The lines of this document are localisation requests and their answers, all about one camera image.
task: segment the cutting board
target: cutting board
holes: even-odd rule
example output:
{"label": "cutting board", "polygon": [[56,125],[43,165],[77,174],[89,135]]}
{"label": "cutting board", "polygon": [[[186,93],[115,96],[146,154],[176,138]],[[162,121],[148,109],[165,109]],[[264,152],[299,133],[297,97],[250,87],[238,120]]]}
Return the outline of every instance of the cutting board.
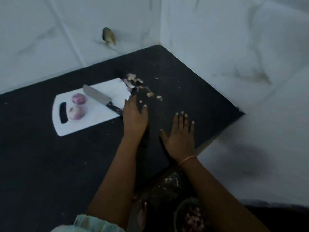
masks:
{"label": "cutting board", "polygon": [[[124,107],[125,99],[128,99],[130,96],[130,92],[127,90],[126,85],[120,78],[91,85],[91,87],[109,96],[112,99],[113,104],[119,108]],[[59,136],[64,136],[119,116],[116,112],[95,101],[93,98],[85,95],[87,101],[82,106],[86,110],[86,115],[80,120],[68,119],[66,123],[61,123],[60,104],[66,103],[66,113],[68,114],[70,108],[75,105],[72,102],[72,96],[76,93],[85,95],[83,89],[76,89],[70,92],[58,94],[55,97],[55,101],[52,107],[52,122],[56,133]]]}

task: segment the bracelet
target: bracelet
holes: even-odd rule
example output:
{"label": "bracelet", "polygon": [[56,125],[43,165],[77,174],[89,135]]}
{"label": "bracelet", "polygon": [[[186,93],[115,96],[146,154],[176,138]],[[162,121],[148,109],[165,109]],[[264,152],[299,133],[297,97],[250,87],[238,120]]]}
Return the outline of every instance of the bracelet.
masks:
{"label": "bracelet", "polygon": [[196,157],[196,156],[189,156],[189,157],[185,158],[185,159],[179,164],[179,166],[180,166],[183,162],[185,162],[186,160],[188,160],[188,159],[190,159],[190,158],[192,158],[192,157]]}

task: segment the black knife handle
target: black knife handle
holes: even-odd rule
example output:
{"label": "black knife handle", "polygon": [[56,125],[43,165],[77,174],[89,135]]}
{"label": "black knife handle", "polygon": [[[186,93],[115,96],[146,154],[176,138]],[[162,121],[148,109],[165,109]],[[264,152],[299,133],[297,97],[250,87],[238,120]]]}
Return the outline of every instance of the black knife handle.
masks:
{"label": "black knife handle", "polygon": [[106,106],[109,109],[111,109],[114,112],[116,112],[118,115],[122,116],[122,109],[120,109],[119,107],[114,106],[112,102],[108,103]]}

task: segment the knife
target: knife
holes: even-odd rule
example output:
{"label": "knife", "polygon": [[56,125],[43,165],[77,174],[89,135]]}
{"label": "knife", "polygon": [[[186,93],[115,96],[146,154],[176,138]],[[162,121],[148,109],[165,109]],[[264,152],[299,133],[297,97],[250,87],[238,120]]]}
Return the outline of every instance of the knife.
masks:
{"label": "knife", "polygon": [[100,91],[88,85],[83,85],[83,91],[87,96],[93,98],[97,102],[107,106],[109,109],[116,112],[118,115],[122,116],[122,109],[114,106],[112,103],[112,99],[110,97],[106,96],[105,94],[101,93]]}

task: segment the light green fabric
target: light green fabric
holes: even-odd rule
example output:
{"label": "light green fabric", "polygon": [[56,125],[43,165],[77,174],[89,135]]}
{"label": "light green fabric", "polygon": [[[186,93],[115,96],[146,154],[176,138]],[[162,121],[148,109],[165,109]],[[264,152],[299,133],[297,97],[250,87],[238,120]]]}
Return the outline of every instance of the light green fabric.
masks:
{"label": "light green fabric", "polygon": [[58,226],[51,232],[125,232],[119,226],[96,217],[78,215],[71,226]]}

